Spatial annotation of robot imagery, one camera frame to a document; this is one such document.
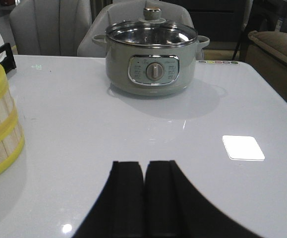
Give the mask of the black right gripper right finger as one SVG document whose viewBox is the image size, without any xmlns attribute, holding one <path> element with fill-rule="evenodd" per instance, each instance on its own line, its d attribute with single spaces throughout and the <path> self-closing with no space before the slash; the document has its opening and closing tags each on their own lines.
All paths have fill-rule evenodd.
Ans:
<svg viewBox="0 0 287 238">
<path fill-rule="evenodd" d="M 256 238 L 188 180 L 175 161 L 151 161 L 145 176 L 146 232 L 150 238 Z"/>
</svg>

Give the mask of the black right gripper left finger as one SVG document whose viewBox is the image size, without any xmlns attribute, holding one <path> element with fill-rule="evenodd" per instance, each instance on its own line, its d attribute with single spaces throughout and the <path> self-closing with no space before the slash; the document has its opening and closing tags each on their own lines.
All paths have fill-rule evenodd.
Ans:
<svg viewBox="0 0 287 238">
<path fill-rule="evenodd" d="M 76 238 L 144 237 L 144 181 L 138 162 L 114 161 L 92 209 Z"/>
</svg>

